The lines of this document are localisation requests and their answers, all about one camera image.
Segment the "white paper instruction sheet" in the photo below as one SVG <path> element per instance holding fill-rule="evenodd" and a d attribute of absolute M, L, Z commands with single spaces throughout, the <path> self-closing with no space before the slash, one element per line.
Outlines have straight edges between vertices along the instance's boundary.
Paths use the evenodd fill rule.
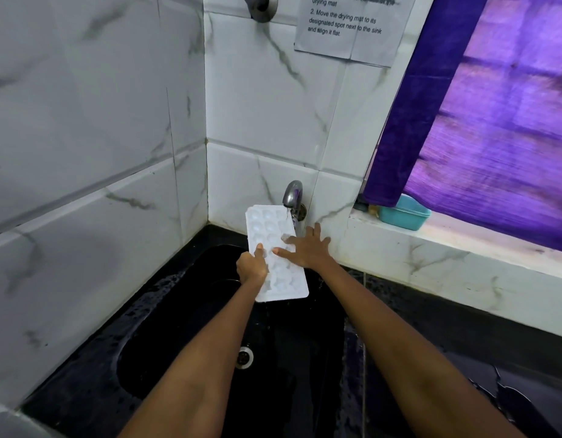
<path fill-rule="evenodd" d="M 301 0 L 294 50 L 390 68 L 415 0 Z"/>

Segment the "black sink basin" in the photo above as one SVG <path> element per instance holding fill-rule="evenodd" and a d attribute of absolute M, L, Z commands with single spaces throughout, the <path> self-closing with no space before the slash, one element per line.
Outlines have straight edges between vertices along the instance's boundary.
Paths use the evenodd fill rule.
<path fill-rule="evenodd" d="M 22 404 L 70 438 L 359 438 L 363 395 L 341 285 L 318 241 L 306 297 L 256 302 L 274 254 L 204 228 Z"/>

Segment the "person's left hand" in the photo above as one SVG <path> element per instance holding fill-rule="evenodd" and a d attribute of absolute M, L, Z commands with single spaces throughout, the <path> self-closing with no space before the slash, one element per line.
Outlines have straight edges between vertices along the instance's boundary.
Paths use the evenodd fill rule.
<path fill-rule="evenodd" d="M 255 252 L 243 252 L 236 261 L 236 271 L 242 286 L 261 289 L 269 272 L 265 261 L 265 250 L 264 261 L 256 260 Z"/>

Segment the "teal plastic tub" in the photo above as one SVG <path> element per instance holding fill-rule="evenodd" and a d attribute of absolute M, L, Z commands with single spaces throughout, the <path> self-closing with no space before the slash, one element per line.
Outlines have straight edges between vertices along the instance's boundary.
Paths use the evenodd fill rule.
<path fill-rule="evenodd" d="M 381 206 L 378 212 L 381 222 L 411 231 L 418 231 L 430 216 L 430 209 L 406 194 L 400 196 L 395 206 Z"/>

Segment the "chrome water tap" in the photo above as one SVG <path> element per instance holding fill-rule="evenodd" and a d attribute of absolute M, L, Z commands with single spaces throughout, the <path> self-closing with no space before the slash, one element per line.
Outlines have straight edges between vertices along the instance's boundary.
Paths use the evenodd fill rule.
<path fill-rule="evenodd" d="M 294 225 L 306 219 L 307 209 L 302 200 L 302 182 L 299 180 L 291 181 L 284 192 L 283 205 L 289 209 Z"/>

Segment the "chrome wall fitting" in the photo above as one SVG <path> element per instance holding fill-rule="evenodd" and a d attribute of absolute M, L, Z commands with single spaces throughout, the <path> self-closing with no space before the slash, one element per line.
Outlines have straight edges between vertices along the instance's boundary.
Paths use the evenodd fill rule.
<path fill-rule="evenodd" d="M 278 0 L 244 0 L 250 18 L 258 23 L 268 23 L 277 12 Z"/>

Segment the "person's right hand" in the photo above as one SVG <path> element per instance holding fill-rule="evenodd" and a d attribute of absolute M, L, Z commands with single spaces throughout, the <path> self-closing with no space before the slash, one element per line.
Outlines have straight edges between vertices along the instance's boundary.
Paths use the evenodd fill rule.
<path fill-rule="evenodd" d="M 299 254 L 300 262 L 292 262 L 293 264 L 320 272 L 322 267 L 332 260 L 329 246 L 322 244 L 324 238 L 321 238 L 321 224 L 319 222 L 316 222 L 313 227 L 307 226 L 306 228 L 314 228 L 314 237 L 312 239 L 306 237 L 305 229 L 304 236 L 288 235 L 282 237 L 282 241 L 288 246 L 293 246 L 293 251 L 289 251 Z"/>

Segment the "person's right forearm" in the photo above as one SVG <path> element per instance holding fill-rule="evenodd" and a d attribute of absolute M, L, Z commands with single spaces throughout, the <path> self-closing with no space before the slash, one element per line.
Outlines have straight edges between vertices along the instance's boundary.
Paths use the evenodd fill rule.
<path fill-rule="evenodd" d="M 317 272 L 345 309 L 418 438 L 526 438 L 435 346 L 334 259 Z"/>

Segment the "person's left forearm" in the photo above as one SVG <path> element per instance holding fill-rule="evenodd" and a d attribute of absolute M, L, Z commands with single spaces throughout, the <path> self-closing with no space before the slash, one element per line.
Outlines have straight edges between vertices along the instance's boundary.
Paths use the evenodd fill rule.
<path fill-rule="evenodd" d="M 117 438 L 220 438 L 236 359 L 259 291 L 241 285 L 181 350 Z"/>

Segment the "purple curtain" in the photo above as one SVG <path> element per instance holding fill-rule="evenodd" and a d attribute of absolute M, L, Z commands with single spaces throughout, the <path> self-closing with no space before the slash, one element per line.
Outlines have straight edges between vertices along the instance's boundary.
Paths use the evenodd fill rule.
<path fill-rule="evenodd" d="M 434 0 L 363 194 L 562 252 L 562 0 Z"/>

